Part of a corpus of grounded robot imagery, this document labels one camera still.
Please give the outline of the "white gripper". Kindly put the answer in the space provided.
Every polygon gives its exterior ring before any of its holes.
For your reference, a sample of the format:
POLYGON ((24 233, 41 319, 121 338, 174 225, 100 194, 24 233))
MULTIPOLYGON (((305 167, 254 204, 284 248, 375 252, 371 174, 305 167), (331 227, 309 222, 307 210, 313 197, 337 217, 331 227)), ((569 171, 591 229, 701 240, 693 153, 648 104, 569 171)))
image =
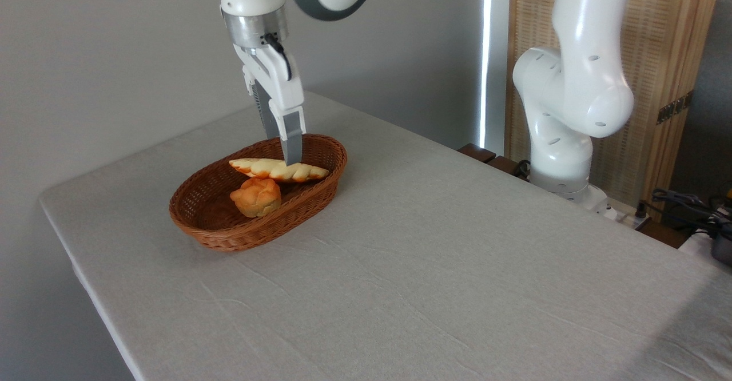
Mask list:
POLYGON ((248 93, 254 98, 267 139, 279 138, 286 165, 303 159, 304 92, 300 73, 280 43, 262 47, 233 45, 243 63, 248 93))

